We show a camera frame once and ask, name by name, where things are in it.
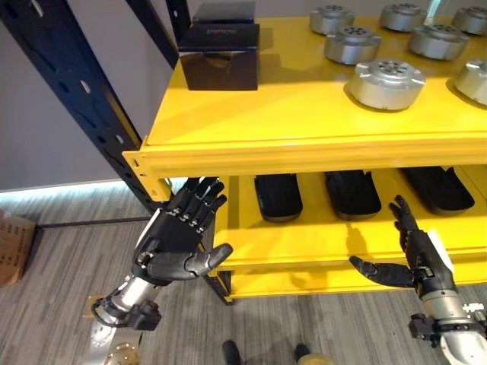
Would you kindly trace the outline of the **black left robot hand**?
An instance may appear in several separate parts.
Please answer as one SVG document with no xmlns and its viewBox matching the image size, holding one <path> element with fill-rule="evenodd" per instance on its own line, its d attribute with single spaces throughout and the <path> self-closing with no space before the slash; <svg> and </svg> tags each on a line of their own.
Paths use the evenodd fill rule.
<svg viewBox="0 0 487 365">
<path fill-rule="evenodd" d="M 150 284 L 202 277 L 233 252 L 228 243 L 201 250 L 203 234 L 227 201 L 217 177 L 189 178 L 162 208 L 156 210 L 132 257 L 131 272 Z"/>
</svg>

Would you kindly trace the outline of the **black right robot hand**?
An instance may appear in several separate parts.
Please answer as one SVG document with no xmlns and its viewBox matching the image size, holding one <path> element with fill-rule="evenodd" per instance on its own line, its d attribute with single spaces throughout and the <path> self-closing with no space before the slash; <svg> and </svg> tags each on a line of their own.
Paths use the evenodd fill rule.
<svg viewBox="0 0 487 365">
<path fill-rule="evenodd" d="M 400 288 L 413 288 L 419 297 L 435 291 L 457 291 L 452 271 L 444 263 L 429 235 L 421 230 L 408 203 L 397 195 L 389 208 L 399 231 L 399 244 L 407 264 L 373 263 L 353 255 L 352 266 L 374 283 Z"/>
</svg>

